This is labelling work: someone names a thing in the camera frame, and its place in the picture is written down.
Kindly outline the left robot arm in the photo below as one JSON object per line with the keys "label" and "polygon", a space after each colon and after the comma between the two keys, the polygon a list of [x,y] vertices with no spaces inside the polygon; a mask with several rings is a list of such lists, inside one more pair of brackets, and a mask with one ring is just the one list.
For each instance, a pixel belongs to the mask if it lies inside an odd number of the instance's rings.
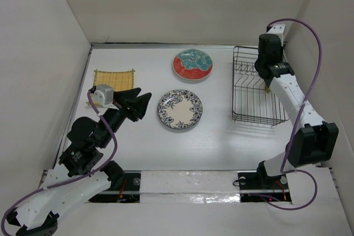
{"label": "left robot arm", "polygon": [[87,99],[99,120],[80,117],[67,134],[69,147],[49,170],[44,182],[9,207],[1,220],[17,226],[17,235],[53,235],[68,212],[107,190],[123,185],[124,170],[114,161],[118,149],[115,133],[126,119],[143,119],[151,93],[140,88],[114,91],[108,85],[95,85]]}

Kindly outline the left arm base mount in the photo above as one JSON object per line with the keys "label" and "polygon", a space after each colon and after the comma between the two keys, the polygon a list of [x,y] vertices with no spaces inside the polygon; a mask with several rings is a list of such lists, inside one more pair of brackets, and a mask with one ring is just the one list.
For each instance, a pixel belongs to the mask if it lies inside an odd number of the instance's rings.
{"label": "left arm base mount", "polygon": [[109,188],[89,199],[91,203],[139,203],[141,171],[127,171],[117,188]]}

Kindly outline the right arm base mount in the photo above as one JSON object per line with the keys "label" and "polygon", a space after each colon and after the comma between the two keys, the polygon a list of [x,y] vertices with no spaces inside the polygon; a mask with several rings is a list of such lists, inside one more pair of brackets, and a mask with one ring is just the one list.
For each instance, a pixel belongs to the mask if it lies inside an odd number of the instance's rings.
{"label": "right arm base mount", "polygon": [[291,201],[288,180],[285,175],[261,181],[256,172],[239,172],[233,185],[239,188],[242,203]]}

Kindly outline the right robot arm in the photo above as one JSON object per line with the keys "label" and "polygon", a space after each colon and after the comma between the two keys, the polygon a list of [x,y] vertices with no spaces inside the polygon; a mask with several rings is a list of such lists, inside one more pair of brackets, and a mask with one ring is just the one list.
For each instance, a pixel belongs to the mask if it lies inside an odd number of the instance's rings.
{"label": "right robot arm", "polygon": [[259,76],[283,105],[293,131],[285,151],[257,167],[256,183],[262,188],[274,184],[285,172],[328,161],[332,157],[339,129],[326,122],[306,99],[294,70],[283,61],[283,47],[276,34],[259,36],[258,59],[254,64]]}

